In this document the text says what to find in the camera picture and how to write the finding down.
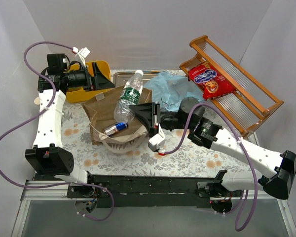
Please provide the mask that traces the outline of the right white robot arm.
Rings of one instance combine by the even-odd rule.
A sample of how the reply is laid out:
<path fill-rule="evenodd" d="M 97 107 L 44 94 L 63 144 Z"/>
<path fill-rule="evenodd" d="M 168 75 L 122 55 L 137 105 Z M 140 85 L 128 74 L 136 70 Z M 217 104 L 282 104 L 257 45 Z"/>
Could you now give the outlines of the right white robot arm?
<path fill-rule="evenodd" d="M 188 138 L 250 167 L 249 173 L 220 171 L 211 184 L 201 188 L 203 193 L 214 197 L 236 190 L 262 190 L 274 198 L 288 199 L 296 175 L 296 154 L 274 152 L 241 138 L 215 106 L 188 97 L 177 112 L 163 113 L 158 103 L 129 108 L 148 131 L 148 147 L 161 156 L 175 153 Z"/>

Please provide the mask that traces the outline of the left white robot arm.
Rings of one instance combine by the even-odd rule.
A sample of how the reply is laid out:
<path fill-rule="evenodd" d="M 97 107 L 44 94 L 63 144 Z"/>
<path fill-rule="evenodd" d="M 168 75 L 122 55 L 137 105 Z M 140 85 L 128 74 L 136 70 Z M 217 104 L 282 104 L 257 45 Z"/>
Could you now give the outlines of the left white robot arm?
<path fill-rule="evenodd" d="M 93 61 L 83 65 L 69 61 L 63 54 L 48 54 L 48 66 L 41 74 L 54 85 L 38 79 L 39 109 L 37 135 L 33 147 L 25 151 L 25 158 L 39 175 L 51 175 L 70 183 L 80 183 L 78 191 L 91 197 L 95 185 L 88 181 L 88 173 L 74 165 L 71 152 L 63 148 L 61 121 L 65 102 L 84 102 L 115 87 L 107 62 Z"/>

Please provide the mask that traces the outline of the light blue plastic bag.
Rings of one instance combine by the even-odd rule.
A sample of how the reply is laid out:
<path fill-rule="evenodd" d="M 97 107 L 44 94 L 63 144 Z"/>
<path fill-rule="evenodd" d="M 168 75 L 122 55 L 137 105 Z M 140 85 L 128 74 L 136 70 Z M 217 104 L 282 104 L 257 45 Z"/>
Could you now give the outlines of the light blue plastic bag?
<path fill-rule="evenodd" d="M 187 77 L 161 72 L 144 84 L 144 88 L 152 91 L 152 101 L 159 102 L 161 109 L 176 112 L 180 103 L 187 97 L 202 102 L 203 92 Z"/>

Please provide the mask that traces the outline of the brown burlap tote bag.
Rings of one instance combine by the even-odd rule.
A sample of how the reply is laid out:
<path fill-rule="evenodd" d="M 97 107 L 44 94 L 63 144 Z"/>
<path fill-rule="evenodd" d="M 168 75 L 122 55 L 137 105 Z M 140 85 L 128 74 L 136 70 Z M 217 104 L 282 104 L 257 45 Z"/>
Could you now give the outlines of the brown burlap tote bag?
<path fill-rule="evenodd" d="M 136 149 L 145 140 L 148 132 L 136 118 L 129 127 L 108 136 L 104 129 L 116 123 L 114 110 L 121 96 L 123 86 L 99 93 L 82 103 L 89 118 L 90 136 L 93 145 L 103 144 L 112 153 L 125 154 Z"/>

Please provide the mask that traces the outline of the red snack packet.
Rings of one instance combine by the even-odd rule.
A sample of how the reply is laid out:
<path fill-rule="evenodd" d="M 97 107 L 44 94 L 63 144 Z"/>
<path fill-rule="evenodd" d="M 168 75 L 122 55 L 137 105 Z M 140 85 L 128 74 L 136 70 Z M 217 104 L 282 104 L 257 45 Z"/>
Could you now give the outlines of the red snack packet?
<path fill-rule="evenodd" d="M 203 89 L 204 100 L 228 95 L 236 88 L 210 63 L 203 62 L 188 72 L 188 78 Z"/>

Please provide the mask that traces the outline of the clear plastic water bottle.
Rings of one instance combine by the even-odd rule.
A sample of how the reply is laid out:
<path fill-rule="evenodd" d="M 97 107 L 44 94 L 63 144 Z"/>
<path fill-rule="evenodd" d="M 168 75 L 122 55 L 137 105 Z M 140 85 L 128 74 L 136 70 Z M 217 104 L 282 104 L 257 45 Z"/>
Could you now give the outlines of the clear plastic water bottle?
<path fill-rule="evenodd" d="M 130 123 L 134 119 L 135 114 L 129 107 L 139 102 L 143 90 L 143 75 L 142 70 L 136 70 L 126 82 L 114 110 L 114 119 L 117 122 Z"/>

